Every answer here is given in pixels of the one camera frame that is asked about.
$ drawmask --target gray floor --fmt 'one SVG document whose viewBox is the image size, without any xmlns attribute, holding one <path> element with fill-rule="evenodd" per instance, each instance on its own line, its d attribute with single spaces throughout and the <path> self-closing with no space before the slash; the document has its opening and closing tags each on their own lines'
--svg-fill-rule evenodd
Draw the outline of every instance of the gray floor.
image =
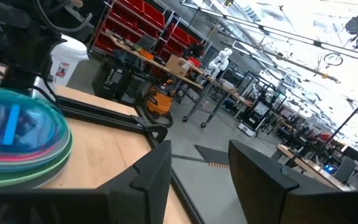
<svg viewBox="0 0 358 224">
<path fill-rule="evenodd" d="M 93 94 L 91 82 L 98 67 L 99 63 L 95 60 L 80 63 L 68 87 Z M 190 99 L 185 98 L 182 105 L 175 103 L 171 109 L 174 125 L 169 129 L 167 139 L 172 141 L 172 150 L 176 155 L 202 159 L 195 144 L 227 152 L 229 140 L 236 139 L 271 156 L 279 143 L 278 139 L 264 133 L 258 138 L 246 136 L 237 129 L 238 121 L 233 120 L 224 109 L 204 129 L 200 124 L 208 115 L 201 111 L 197 111 L 187 123 L 182 122 L 182 117 L 192 106 Z M 214 106 L 213 100 L 209 99 L 209 106 Z M 246 223 L 228 169 L 176 158 L 173 159 L 173 168 L 207 224 Z"/>
</svg>

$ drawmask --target white bin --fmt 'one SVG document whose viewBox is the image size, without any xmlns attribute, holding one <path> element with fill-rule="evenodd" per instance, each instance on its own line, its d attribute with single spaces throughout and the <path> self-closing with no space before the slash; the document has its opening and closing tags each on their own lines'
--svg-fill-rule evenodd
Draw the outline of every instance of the white bin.
<svg viewBox="0 0 358 224">
<path fill-rule="evenodd" d="M 63 34 L 62 39 L 67 41 L 57 45 L 52 50 L 53 63 L 50 74 L 54 77 L 55 84 L 66 86 L 78 62 L 89 58 L 85 44 Z"/>
</svg>

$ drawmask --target shelving unit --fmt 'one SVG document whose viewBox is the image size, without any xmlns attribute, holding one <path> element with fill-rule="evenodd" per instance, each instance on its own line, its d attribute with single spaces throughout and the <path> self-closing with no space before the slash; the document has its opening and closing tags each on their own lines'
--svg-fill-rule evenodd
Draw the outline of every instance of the shelving unit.
<svg viewBox="0 0 358 224">
<path fill-rule="evenodd" d="M 154 53 L 165 61 L 171 54 L 181 55 L 191 43 L 201 43 L 203 40 L 194 32 L 188 34 L 180 18 L 173 15 L 173 11 L 163 9 L 153 2 L 110 0 L 110 5 L 94 36 L 93 48 L 101 53 L 111 54 L 117 48 L 106 35 L 107 30 L 133 43 L 148 34 L 156 41 Z M 163 73 L 157 68 L 150 70 L 155 75 Z"/>
</svg>

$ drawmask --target stack of plates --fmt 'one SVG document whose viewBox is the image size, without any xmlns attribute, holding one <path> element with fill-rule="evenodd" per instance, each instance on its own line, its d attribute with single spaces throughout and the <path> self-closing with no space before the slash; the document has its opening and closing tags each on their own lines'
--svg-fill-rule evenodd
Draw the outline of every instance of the stack of plates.
<svg viewBox="0 0 358 224">
<path fill-rule="evenodd" d="M 0 89 L 0 189 L 31 189 L 48 182 L 67 163 L 72 144 L 58 110 Z"/>
</svg>

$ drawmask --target orange shop vacuum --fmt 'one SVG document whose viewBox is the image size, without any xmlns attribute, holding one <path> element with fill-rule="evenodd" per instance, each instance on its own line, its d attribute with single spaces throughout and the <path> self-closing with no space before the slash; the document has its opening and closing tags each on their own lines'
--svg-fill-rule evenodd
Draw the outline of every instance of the orange shop vacuum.
<svg viewBox="0 0 358 224">
<path fill-rule="evenodd" d="M 168 80 L 164 84 L 153 85 L 144 96 L 142 104 L 146 118 L 153 124 L 162 124 L 166 127 L 173 125 L 173 118 L 170 108 L 175 96 L 175 86 L 173 80 Z M 163 116 L 168 119 L 167 123 L 157 120 Z"/>
</svg>

